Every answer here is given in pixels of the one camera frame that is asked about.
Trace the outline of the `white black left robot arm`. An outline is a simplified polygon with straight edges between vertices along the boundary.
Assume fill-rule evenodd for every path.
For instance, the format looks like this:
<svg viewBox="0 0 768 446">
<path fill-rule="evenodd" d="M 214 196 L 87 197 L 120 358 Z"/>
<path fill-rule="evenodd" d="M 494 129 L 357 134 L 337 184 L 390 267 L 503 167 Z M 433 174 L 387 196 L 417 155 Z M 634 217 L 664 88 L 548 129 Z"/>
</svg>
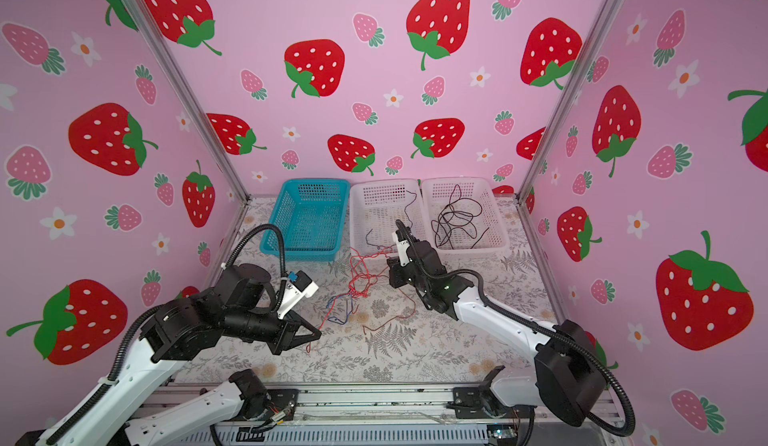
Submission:
<svg viewBox="0 0 768 446">
<path fill-rule="evenodd" d="M 265 231 L 283 237 L 272 224 L 251 229 L 230 253 L 214 286 L 142 313 L 98 385 L 54 426 L 29 431 L 18 444 L 168 445 L 231 419 L 256 421 L 256 433 L 282 422 L 292 406 L 277 404 L 250 369 L 185 403 L 142 418 L 135 415 L 167 379 L 223 337 L 264 343 L 274 355 L 320 338 L 320 330 L 294 310 L 318 286 L 303 271 L 288 272 L 284 253 L 279 255 L 277 288 L 265 269 L 237 263 L 247 240 Z"/>
</svg>

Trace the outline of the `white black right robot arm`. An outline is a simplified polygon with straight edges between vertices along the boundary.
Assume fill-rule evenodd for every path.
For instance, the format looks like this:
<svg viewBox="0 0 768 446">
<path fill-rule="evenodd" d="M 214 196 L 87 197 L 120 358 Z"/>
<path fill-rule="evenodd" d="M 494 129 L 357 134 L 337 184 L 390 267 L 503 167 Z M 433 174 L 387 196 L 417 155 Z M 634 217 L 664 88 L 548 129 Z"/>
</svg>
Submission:
<svg viewBox="0 0 768 446">
<path fill-rule="evenodd" d="M 397 250 L 398 257 L 387 260 L 390 285 L 412 286 L 426 309 L 482 329 L 527 357 L 534 367 L 535 394 L 555 417 L 574 427 L 590 420 L 614 436 L 632 436 L 636 417 L 629 396 L 578 324 L 539 322 L 501 304 L 485 293 L 479 272 L 447 270 L 427 242 L 399 243 Z M 618 398 L 620 426 L 592 411 L 606 388 Z"/>
</svg>

